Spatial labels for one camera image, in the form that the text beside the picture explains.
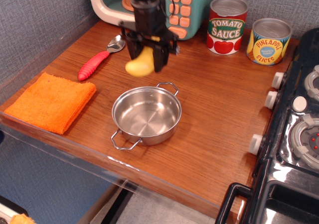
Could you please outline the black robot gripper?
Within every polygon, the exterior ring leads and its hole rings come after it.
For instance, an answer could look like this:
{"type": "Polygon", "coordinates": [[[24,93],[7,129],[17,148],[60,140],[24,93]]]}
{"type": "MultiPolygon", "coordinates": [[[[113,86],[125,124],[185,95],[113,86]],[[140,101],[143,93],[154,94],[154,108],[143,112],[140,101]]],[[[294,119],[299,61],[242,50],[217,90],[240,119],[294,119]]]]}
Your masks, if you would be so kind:
{"type": "Polygon", "coordinates": [[[166,12],[161,3],[133,3],[134,21],[120,21],[131,59],[137,58],[143,45],[153,48],[155,72],[167,64],[169,53],[178,54],[178,36],[166,26],[166,12]]]}

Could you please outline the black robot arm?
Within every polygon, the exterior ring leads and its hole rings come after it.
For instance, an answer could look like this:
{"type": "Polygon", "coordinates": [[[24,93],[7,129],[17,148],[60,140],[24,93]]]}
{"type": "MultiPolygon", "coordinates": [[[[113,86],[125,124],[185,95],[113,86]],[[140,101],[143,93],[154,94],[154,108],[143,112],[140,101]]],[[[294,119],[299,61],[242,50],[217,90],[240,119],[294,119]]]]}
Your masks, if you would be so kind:
{"type": "Polygon", "coordinates": [[[178,54],[178,35],[166,26],[165,0],[131,0],[134,21],[120,21],[121,37],[126,41],[132,59],[144,48],[151,50],[155,72],[167,64],[169,54],[178,54]]]}

